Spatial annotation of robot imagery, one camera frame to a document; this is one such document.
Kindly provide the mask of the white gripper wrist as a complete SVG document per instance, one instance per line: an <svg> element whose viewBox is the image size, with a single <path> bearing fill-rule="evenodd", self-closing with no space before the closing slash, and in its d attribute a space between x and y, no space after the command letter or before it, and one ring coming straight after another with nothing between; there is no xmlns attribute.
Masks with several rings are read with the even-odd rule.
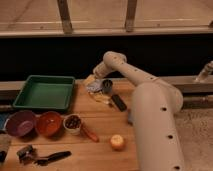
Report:
<svg viewBox="0 0 213 171"><path fill-rule="evenodd" d="M90 74L86 79L83 80L83 84L85 86L88 86L93 83L96 78L102 79L112 72L114 72L114 69L108 66L104 61L102 61L93 69L94 75Z"/></svg>

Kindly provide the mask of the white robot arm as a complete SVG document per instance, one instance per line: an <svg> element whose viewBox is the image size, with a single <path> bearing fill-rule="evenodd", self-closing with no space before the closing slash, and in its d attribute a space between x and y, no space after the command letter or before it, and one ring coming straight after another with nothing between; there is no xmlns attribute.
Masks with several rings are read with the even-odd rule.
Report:
<svg viewBox="0 0 213 171"><path fill-rule="evenodd" d="M93 69L96 79L118 71L135 89L131 114L140 171L185 171L174 114L183 106L181 91L168 82L127 63L124 54L107 51Z"/></svg>

